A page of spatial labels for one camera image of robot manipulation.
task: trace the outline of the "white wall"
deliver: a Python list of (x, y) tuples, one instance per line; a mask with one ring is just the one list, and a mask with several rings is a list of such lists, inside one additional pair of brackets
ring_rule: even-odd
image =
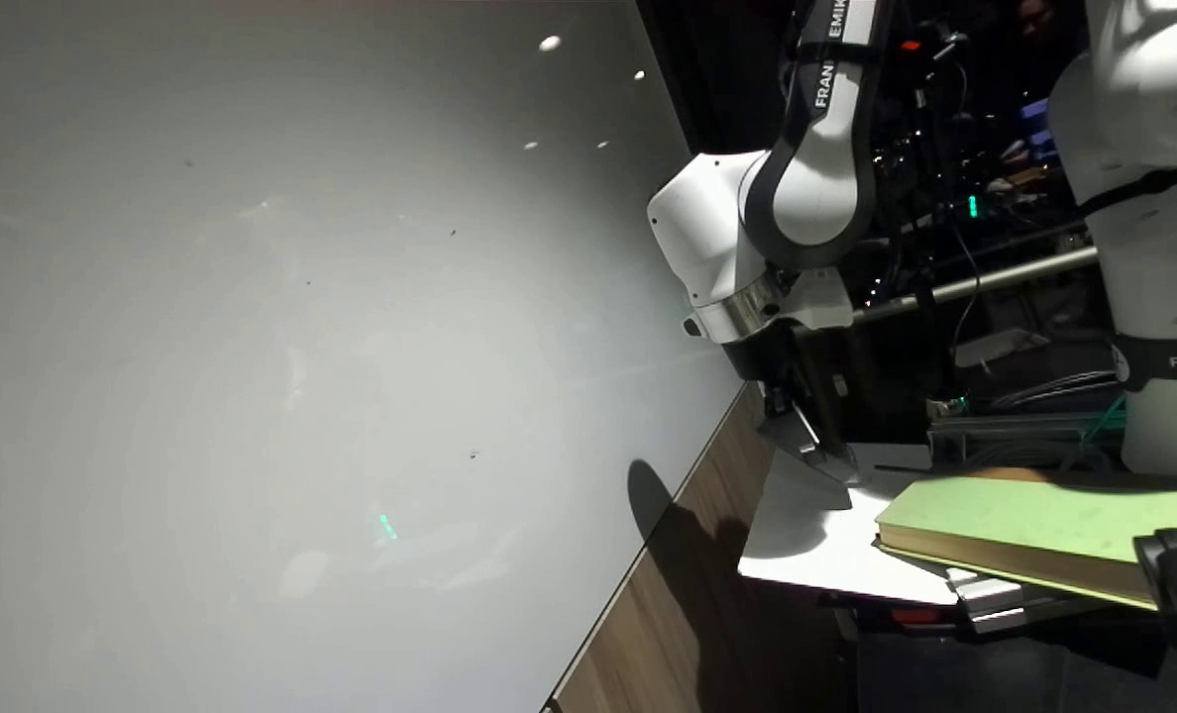
[(548, 696), (738, 387), (632, 67), (631, 0), (0, 0), (0, 713)]

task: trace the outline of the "notebook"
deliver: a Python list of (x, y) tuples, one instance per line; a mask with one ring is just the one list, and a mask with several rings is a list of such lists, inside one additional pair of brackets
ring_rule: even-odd
[(1153, 609), (1132, 539), (1177, 528), (1177, 481), (939, 475), (912, 483), (877, 524), (881, 545), (904, 560)]

